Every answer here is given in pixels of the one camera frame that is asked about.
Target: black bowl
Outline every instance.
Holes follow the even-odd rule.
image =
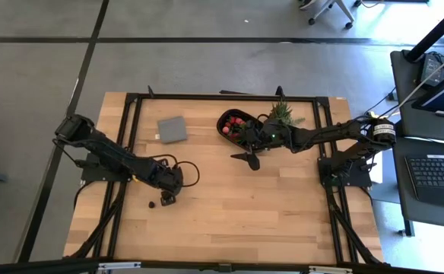
[[[254,116],[251,116],[248,113],[245,113],[242,110],[237,110],[237,109],[232,109],[232,110],[228,110],[228,111],[224,112],[224,114],[222,114],[220,116],[219,120],[217,121],[217,131],[219,132],[220,135],[222,135],[225,139],[229,140],[229,142],[233,143],[234,145],[237,145],[238,147],[249,152],[249,146],[247,145],[246,142],[242,142],[242,143],[238,144],[237,142],[235,142],[229,136],[225,135],[222,132],[222,128],[225,127],[225,123],[227,122],[227,119],[229,118],[229,116],[234,116],[236,118],[243,119],[246,122],[251,120],[254,122],[254,125],[257,129],[261,129],[264,124],[261,121],[259,121],[257,118],[255,118]]]

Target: shoe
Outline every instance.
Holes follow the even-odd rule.
[[[308,8],[311,4],[315,3],[316,0],[303,0],[303,3],[300,5],[300,10],[304,10]]]

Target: keyboard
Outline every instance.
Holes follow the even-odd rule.
[[[408,155],[406,165],[417,199],[444,206],[444,155]]]

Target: wooden table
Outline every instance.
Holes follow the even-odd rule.
[[[125,93],[107,93],[97,128],[116,139]],[[344,98],[329,98],[334,123],[350,119]],[[299,127],[315,128],[310,103],[290,103],[293,118],[304,117]],[[137,155],[170,153],[179,161],[192,161],[200,182],[182,189],[174,205],[160,205],[160,191],[143,183],[128,184],[115,258],[232,263],[335,263],[334,245],[325,191],[320,186],[316,159],[318,146],[299,154],[274,149],[260,154],[261,169],[230,158],[241,149],[217,133],[215,124],[227,109],[253,116],[268,113],[271,102],[225,100],[143,100],[135,142]],[[155,138],[157,121],[184,116],[188,140],[162,144]],[[131,128],[130,121],[126,126]],[[345,150],[354,141],[338,142]],[[185,184],[195,179],[194,169],[182,167]],[[75,252],[97,225],[106,182],[96,182],[79,196],[71,222],[65,255]],[[354,230],[373,255],[382,251],[369,197],[348,187],[347,201]],[[154,201],[157,207],[148,208]],[[106,230],[102,254],[110,235]],[[341,229],[344,258],[348,260]]]

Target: wooden tabletop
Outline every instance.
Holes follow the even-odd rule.
[[[107,93],[97,128],[116,139],[125,93]],[[347,100],[330,98],[334,123],[350,119]],[[293,118],[306,120],[299,127],[315,128],[310,103],[290,103]],[[170,153],[179,161],[192,161],[200,182],[182,189],[177,202],[160,205],[160,190],[143,183],[128,184],[115,258],[186,262],[335,263],[325,191],[319,184],[318,146],[299,154],[273,149],[259,155],[261,169],[230,158],[242,150],[220,136],[215,124],[228,109],[253,116],[268,113],[271,102],[225,100],[143,100],[134,153],[141,156]],[[132,117],[134,107],[129,114]],[[322,125],[325,116],[321,110]],[[156,140],[157,121],[184,116],[188,139],[173,144]],[[131,122],[128,121],[125,144]],[[338,142],[345,150],[354,141]],[[185,184],[193,167],[181,166]],[[78,198],[65,255],[75,252],[97,225],[106,182],[85,188]],[[382,260],[379,235],[369,197],[346,188],[354,230],[374,256]],[[157,206],[148,208],[154,201]],[[341,229],[344,258],[348,260]],[[106,254],[109,228],[103,242]]]

